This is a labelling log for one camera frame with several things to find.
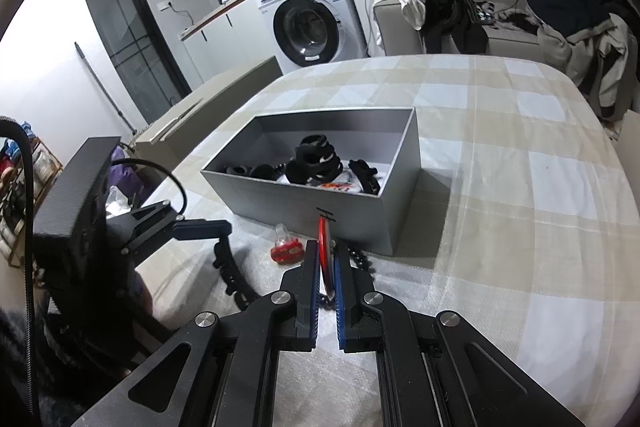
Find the wall outlet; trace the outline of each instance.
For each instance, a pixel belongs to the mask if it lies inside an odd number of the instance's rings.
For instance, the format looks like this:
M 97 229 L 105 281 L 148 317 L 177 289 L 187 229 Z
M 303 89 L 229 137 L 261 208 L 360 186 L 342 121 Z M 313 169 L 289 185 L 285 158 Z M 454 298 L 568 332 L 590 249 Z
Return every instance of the wall outlet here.
M 162 12 L 169 9 L 169 5 L 173 4 L 172 0 L 163 0 L 158 3 L 158 9 Z

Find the metal screw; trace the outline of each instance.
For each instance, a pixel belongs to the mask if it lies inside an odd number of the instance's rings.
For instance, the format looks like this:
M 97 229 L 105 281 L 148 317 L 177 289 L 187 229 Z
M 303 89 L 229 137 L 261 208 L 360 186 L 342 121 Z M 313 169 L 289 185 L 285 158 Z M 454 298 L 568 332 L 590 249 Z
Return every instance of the metal screw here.
M 448 326 L 449 328 L 453 328 L 460 324 L 460 317 L 454 312 L 444 312 L 440 316 L 440 322 L 443 326 Z
M 271 302 L 274 304 L 285 304 L 291 300 L 291 295 L 287 292 L 276 292 L 271 295 Z
M 202 312 L 196 317 L 196 324 L 201 328 L 208 328 L 216 321 L 216 316 L 211 312 Z
M 383 299 L 382 294 L 378 292 L 369 292 L 364 296 L 364 301 L 371 306 L 380 304 L 380 302 L 382 302 L 382 299 Z

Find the wall cabinet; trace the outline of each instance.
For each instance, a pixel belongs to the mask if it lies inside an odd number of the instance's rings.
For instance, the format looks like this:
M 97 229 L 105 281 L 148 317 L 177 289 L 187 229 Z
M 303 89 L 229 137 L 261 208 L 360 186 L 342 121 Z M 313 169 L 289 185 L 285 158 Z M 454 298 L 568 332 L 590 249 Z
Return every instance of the wall cabinet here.
M 254 0 L 216 17 L 184 45 L 204 82 L 248 60 L 274 55 L 273 39 Z

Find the washing machine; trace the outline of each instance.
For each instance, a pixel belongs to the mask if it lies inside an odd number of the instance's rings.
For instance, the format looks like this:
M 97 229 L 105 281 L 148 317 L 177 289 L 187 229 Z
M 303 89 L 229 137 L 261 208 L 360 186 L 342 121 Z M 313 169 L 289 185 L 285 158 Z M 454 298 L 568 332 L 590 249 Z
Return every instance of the washing machine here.
M 283 73 L 366 57 L 353 0 L 256 0 Z

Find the glass door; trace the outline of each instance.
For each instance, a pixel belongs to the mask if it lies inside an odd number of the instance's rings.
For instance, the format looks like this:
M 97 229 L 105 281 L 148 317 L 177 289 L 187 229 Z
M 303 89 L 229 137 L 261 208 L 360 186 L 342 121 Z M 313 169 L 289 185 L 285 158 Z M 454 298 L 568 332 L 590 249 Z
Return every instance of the glass door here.
M 102 43 L 148 123 L 191 89 L 175 64 L 146 0 L 86 0 Z

